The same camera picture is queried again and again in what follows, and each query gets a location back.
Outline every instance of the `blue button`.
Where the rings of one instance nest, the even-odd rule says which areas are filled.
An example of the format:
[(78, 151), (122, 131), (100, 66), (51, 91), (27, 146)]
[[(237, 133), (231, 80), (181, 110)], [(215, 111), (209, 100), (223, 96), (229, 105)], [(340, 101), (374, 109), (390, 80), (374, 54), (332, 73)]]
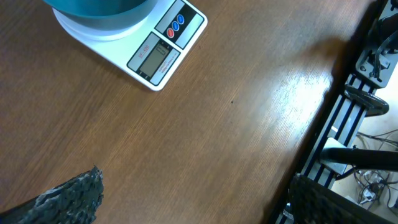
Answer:
[(178, 22), (175, 22), (175, 21), (172, 23), (172, 27), (173, 27), (173, 30), (175, 30), (175, 31), (178, 31), (180, 29), (180, 25), (178, 24)]
[(184, 17), (181, 14), (179, 14), (177, 16), (177, 21), (178, 21), (179, 24), (184, 24), (185, 19), (184, 19)]

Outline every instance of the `digital kitchen scale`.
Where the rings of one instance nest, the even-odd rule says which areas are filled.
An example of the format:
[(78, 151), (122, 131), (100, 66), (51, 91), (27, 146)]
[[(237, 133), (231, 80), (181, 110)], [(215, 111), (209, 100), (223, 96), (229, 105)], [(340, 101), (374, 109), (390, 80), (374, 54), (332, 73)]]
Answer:
[(184, 0), (159, 0), (145, 19), (118, 30), (83, 26), (53, 11), (72, 37), (154, 91), (163, 89), (208, 22)]

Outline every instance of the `teal bowl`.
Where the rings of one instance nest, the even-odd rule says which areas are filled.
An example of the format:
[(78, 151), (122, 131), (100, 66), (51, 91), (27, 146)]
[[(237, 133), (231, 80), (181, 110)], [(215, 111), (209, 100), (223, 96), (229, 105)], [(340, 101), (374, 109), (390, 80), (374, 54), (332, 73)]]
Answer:
[(71, 20), (98, 30), (119, 30), (137, 24), (158, 0), (44, 0)]

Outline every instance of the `floor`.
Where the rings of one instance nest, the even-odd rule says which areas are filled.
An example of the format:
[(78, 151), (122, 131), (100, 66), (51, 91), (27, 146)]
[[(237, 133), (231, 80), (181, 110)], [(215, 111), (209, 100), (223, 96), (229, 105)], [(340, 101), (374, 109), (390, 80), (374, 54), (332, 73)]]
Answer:
[[(359, 132), (368, 134), (368, 135), (377, 135), (381, 133), (386, 133), (388, 131), (392, 131), (395, 129), (398, 129), (398, 119), (396, 119), (396, 115), (398, 114), (398, 69), (396, 68), (394, 70), (394, 73), (389, 81), (389, 84), (386, 88), (378, 90), (376, 92), (376, 95), (390, 105), (390, 110), (387, 114), (382, 115), (382, 116), (377, 116), (373, 118), (365, 118)], [(388, 138), (391, 140), (398, 141), (398, 131), (392, 133), (391, 135), (385, 135), (383, 136), (384, 138)], [(381, 150), (385, 151), (393, 151), (395, 150), (393, 146), (390, 146), (388, 144), (383, 144), (379, 141), (375, 141), (372, 139), (366, 139), (366, 138), (361, 138), (358, 137), (355, 139), (353, 145), (356, 145), (357, 148), (360, 149), (379, 149), (381, 147)], [(389, 181), (395, 181), (398, 179), (398, 173), (391, 173), (390, 174)], [(359, 197), (359, 192), (361, 191), (362, 187), (357, 183), (355, 180), (354, 176), (351, 175), (343, 180), (336, 181), (332, 187), (332, 190), (346, 198), (352, 198), (351, 200), (358, 201)], [(393, 203), (393, 201), (396, 201), (396, 198), (398, 197), (398, 190), (393, 190), (391, 189), (391, 202), (390, 205)], [(393, 223), (398, 223), (398, 216), (393, 214), (388, 208), (387, 208), (387, 201), (389, 198), (389, 192), (387, 189), (384, 189), (383, 193), (381, 194), (381, 199), (380, 199), (380, 204), (377, 202), (374, 203), (374, 205), (369, 209), (369, 211), (393, 222)], [(369, 203), (365, 203), (362, 206), (366, 209), (370, 206)]]

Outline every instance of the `black mesh object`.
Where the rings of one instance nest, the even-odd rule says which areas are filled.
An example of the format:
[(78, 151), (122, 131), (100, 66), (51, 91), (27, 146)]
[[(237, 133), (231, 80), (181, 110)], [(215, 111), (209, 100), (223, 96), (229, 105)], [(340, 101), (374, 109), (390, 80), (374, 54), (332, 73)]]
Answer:
[(94, 167), (44, 194), (0, 214), (1, 224), (92, 223), (101, 205), (102, 171)]
[(398, 0), (390, 0), (391, 2), (391, 10), (393, 11), (395, 8), (398, 8)]
[(296, 223), (391, 223), (299, 174), (290, 183), (289, 202)]

